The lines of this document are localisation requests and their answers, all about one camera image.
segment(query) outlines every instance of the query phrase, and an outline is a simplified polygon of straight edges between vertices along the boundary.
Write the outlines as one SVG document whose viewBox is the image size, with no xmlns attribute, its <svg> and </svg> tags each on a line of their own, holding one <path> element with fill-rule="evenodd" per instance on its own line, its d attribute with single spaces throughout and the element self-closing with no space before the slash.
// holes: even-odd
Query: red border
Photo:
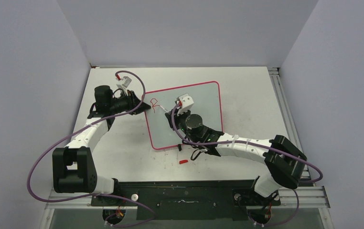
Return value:
<svg viewBox="0 0 364 229">
<path fill-rule="evenodd" d="M 221 112 L 221 96 L 220 96 L 220 84 L 217 81 L 208 81 L 208 82 L 203 82 L 203 83 L 194 83 L 194 84 L 190 84 L 190 85 L 185 85 L 185 86 L 179 86 L 179 87 L 171 87 L 171 88 L 167 88 L 167 89 L 161 89 L 161 90 L 156 90 L 156 91 L 152 91 L 152 92 L 146 92 L 146 94 L 150 94 L 150 93 L 155 93 L 155 92 L 163 92 L 163 91 L 168 91 L 168 90 L 173 90 L 173 89 L 178 89 L 178 88 L 183 88 L 183 87 L 191 87 L 191 86 L 197 86 L 197 85 L 201 85 L 201 84 L 206 84 L 206 83 L 216 83 L 217 84 L 217 88 L 219 90 L 219 103 L 220 103 L 220 121 L 221 121 L 221 130 L 222 132 L 224 132 L 224 128 L 223 128 L 223 113 Z M 178 145 L 174 145 L 174 146 L 166 146 L 163 148 L 155 148 L 154 145 L 152 144 L 152 138 L 151 138 L 151 132 L 150 132 L 150 126 L 148 125 L 148 119 L 147 119 L 147 112 L 144 112 L 145 115 L 145 121 L 147 123 L 147 128 L 148 128 L 148 134 L 150 136 L 150 143 L 151 143 L 151 147 L 155 150 L 163 150 L 163 149 L 168 149 L 168 148 L 173 148 L 173 147 L 177 147 Z"/>
</svg>

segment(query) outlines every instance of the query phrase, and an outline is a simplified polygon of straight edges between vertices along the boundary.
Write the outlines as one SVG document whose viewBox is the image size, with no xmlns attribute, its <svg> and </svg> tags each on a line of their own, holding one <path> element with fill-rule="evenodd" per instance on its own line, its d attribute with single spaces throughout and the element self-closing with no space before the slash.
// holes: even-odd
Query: screw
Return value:
<svg viewBox="0 0 364 229">
<path fill-rule="evenodd" d="M 137 194 L 131 195 L 131 200 L 137 201 L 139 199 L 139 196 Z"/>
</svg>

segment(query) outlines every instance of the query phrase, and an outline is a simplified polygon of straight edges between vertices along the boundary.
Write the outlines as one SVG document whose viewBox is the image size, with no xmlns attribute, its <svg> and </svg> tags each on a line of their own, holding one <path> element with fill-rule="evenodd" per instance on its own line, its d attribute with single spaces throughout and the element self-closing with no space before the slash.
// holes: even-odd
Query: table surface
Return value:
<svg viewBox="0 0 364 229">
<path fill-rule="evenodd" d="M 91 69 L 74 130 L 84 126 L 94 88 L 109 85 L 116 89 L 115 72 L 128 70 L 144 82 L 146 91 L 181 85 L 217 81 L 220 84 L 224 131 L 252 139 L 287 136 L 284 121 L 266 67 L 212 68 L 100 68 Z M 133 79 L 128 89 L 141 97 L 142 87 Z M 125 115 L 115 119 L 93 151 L 97 173 L 119 181 L 186 181 L 254 179 L 267 172 L 266 166 L 237 157 L 217 157 L 201 154 L 189 159 L 190 146 L 154 150 L 144 114 Z"/>
</svg>

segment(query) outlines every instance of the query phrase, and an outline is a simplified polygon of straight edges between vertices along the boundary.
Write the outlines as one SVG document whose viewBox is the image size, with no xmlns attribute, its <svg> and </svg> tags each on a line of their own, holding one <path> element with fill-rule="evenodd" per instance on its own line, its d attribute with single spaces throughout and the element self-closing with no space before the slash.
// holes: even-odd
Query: gray wall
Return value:
<svg viewBox="0 0 364 229">
<path fill-rule="evenodd" d="M 280 73 L 335 227 L 364 228 L 364 1 L 320 0 Z"/>
<path fill-rule="evenodd" d="M 45 203 L 28 194 L 27 174 L 72 131 L 88 72 L 56 1 L 0 1 L 0 228 L 39 227 Z M 49 155 L 33 176 L 42 197 L 51 176 Z"/>
<path fill-rule="evenodd" d="M 93 65 L 281 66 L 317 0 L 58 0 Z"/>
</svg>

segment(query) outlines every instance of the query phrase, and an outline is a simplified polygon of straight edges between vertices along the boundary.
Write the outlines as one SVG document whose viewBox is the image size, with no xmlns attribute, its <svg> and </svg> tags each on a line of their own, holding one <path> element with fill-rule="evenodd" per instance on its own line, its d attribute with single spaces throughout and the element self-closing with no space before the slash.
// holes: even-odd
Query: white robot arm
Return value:
<svg viewBox="0 0 364 229">
<path fill-rule="evenodd" d="M 120 97 L 115 97 L 107 85 L 96 87 L 96 102 L 91 106 L 85 124 L 91 127 L 78 134 L 64 148 L 56 148 L 53 151 L 53 183 L 57 193 L 111 194 L 115 192 L 114 187 L 117 180 L 98 176 L 92 158 L 92 152 L 97 143 L 110 130 L 115 118 L 108 118 L 94 125 L 91 124 L 101 118 L 130 111 L 140 103 L 140 99 L 134 92 L 126 89 L 130 82 L 131 79 L 128 77 L 119 80 Z M 130 114 L 137 115 L 150 108 L 148 104 L 142 103 L 138 109 Z M 73 165 L 74 162 L 77 165 L 76 169 L 67 167 Z"/>
<path fill-rule="evenodd" d="M 165 116 L 172 129 L 181 129 L 186 134 L 184 137 L 176 131 L 182 142 L 210 155 L 236 156 L 266 165 L 269 172 L 258 177 L 254 185 L 254 191 L 262 197 L 269 197 L 280 187 L 297 188 L 305 166 L 303 163 L 263 147 L 250 145 L 253 143 L 279 149 L 306 161 L 306 156 L 286 137 L 276 135 L 275 139 L 257 140 L 216 131 L 203 125 L 198 114 L 191 114 L 190 108 L 194 102 L 188 94 L 178 97 L 175 102 L 178 107 L 173 110 L 174 113 L 167 112 Z"/>
</svg>

